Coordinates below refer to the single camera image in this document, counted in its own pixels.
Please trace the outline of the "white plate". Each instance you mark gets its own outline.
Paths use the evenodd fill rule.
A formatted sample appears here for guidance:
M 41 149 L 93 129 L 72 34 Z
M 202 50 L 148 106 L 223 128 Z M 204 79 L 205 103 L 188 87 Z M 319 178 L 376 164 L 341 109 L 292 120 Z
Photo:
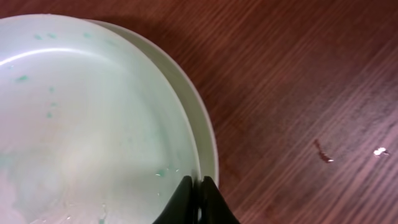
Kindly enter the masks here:
M 176 92 L 190 122 L 200 161 L 201 175 L 211 177 L 220 184 L 220 169 L 216 138 L 205 104 L 187 74 L 176 61 L 147 38 L 116 24 L 90 20 L 109 29 L 140 49 L 163 73 Z
M 2 223 L 152 223 L 186 175 L 187 115 L 136 46 L 73 17 L 1 19 Z

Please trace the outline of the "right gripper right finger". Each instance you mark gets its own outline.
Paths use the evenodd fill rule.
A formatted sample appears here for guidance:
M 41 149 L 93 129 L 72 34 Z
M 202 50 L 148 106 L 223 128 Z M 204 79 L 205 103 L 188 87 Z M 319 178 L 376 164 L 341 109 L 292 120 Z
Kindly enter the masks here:
M 211 177 L 204 176 L 199 194 L 199 224 L 240 224 Z

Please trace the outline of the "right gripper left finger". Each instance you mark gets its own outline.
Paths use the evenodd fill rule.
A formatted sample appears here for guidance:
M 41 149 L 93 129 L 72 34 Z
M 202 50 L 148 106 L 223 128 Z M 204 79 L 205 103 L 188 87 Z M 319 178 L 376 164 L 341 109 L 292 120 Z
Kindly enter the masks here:
M 193 224 L 193 181 L 184 176 L 153 224 Z

